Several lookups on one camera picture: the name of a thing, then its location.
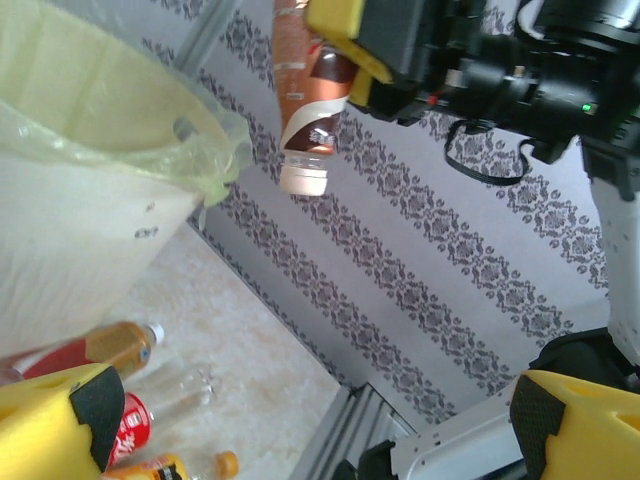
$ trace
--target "bottle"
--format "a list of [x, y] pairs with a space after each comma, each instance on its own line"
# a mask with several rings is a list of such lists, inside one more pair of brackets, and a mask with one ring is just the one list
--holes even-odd
[[324, 195], [326, 159], [358, 66], [309, 30], [308, 0], [274, 0], [273, 72], [285, 155], [280, 188], [292, 195]]
[[125, 393], [124, 415], [109, 466], [131, 456], [163, 430], [212, 404], [219, 385], [208, 364], [164, 368], [137, 382]]
[[83, 337], [0, 360], [1, 384], [48, 375], [91, 363], [113, 365], [124, 380], [149, 362], [151, 350], [164, 340], [161, 325], [119, 322]]
[[109, 470], [101, 480], [231, 480], [240, 471], [233, 452], [193, 456], [182, 461], [167, 453], [130, 468]]

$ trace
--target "white bottle cap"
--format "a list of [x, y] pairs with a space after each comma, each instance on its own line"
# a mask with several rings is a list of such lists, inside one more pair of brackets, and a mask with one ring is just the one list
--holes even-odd
[[328, 183], [326, 170], [283, 165], [280, 173], [280, 188], [291, 195], [320, 197]]
[[147, 323], [145, 326], [153, 333], [156, 345], [160, 345], [164, 341], [164, 328], [162, 328], [162, 325], [159, 323]]

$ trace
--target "red label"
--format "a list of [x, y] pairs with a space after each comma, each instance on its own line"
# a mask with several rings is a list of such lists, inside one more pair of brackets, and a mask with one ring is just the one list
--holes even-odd
[[131, 393], [124, 395], [124, 415], [109, 457], [110, 467], [144, 447], [151, 437], [149, 411], [135, 395]]
[[86, 350], [87, 342], [81, 338], [66, 345], [58, 345], [17, 358], [14, 357], [12, 367], [25, 379], [41, 377], [93, 363], [87, 360]]

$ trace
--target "trash bin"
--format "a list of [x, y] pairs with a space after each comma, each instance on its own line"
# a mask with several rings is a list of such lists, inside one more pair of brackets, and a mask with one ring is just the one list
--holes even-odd
[[0, 23], [5, 355], [97, 325], [252, 149], [242, 117], [96, 26], [36, 0]]

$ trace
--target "plastic bag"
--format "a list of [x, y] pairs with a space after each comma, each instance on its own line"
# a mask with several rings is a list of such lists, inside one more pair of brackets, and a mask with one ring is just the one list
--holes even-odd
[[[5, 150], [166, 181], [206, 206], [252, 162], [246, 121], [141, 49], [44, 1], [3, 0], [0, 21]], [[185, 120], [197, 134], [181, 142]]]

